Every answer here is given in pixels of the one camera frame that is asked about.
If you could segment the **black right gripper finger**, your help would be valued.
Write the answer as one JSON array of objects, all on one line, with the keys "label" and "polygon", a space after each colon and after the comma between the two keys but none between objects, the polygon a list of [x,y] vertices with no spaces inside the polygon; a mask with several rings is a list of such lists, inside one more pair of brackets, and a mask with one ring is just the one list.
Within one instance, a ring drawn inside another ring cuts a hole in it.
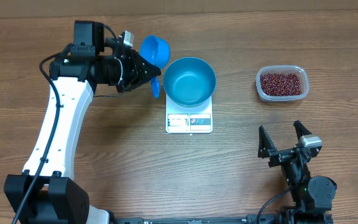
[{"label": "black right gripper finger", "polygon": [[277,148],[263,126],[259,127],[259,148],[258,158],[270,157]]},{"label": "black right gripper finger", "polygon": [[300,120],[296,120],[293,123],[293,126],[295,127],[295,131],[296,131],[296,135],[297,135],[298,140],[300,140],[300,138],[302,136],[311,134],[311,132],[304,127],[304,125],[301,123]]}]

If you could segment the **blue plastic measuring scoop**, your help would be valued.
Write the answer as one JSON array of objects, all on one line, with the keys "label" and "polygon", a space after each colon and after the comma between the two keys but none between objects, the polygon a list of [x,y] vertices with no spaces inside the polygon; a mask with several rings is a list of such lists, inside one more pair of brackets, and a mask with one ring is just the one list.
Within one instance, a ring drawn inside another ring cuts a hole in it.
[{"label": "blue plastic measuring scoop", "polygon": [[[152,52],[151,62],[158,66],[158,68],[163,69],[168,61],[170,60],[170,46],[166,40],[161,39],[155,35],[147,36],[141,47],[141,51]],[[157,77],[150,80],[152,95],[154,98],[158,99],[160,96],[160,83]]]}]

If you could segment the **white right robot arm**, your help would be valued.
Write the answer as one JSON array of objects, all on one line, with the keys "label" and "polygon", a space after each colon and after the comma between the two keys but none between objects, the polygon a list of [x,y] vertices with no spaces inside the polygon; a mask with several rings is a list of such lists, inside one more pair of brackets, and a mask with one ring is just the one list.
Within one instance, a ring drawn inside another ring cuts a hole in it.
[{"label": "white right robot arm", "polygon": [[[301,121],[293,123],[298,142],[289,149],[278,150],[263,126],[259,127],[258,157],[268,158],[270,167],[281,167],[288,188],[270,200],[256,214],[257,223],[332,223],[332,209],[337,184],[329,177],[311,176],[307,163],[320,152],[323,142]],[[276,215],[263,215],[276,199],[290,193],[293,205],[283,207]]]}]

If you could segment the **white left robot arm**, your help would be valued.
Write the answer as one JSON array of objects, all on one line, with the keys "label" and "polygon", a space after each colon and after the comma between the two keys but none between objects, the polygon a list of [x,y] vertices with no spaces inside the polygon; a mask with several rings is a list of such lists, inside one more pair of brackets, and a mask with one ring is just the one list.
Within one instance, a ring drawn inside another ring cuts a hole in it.
[{"label": "white left robot arm", "polygon": [[74,40],[45,59],[42,69],[50,96],[39,138],[19,175],[8,175],[4,193],[14,210],[14,223],[114,223],[112,212],[93,207],[74,181],[74,161],[81,125],[98,85],[119,93],[151,83],[159,95],[158,76],[169,48],[147,37],[133,49],[130,32],[105,36],[108,26],[76,21]]}]

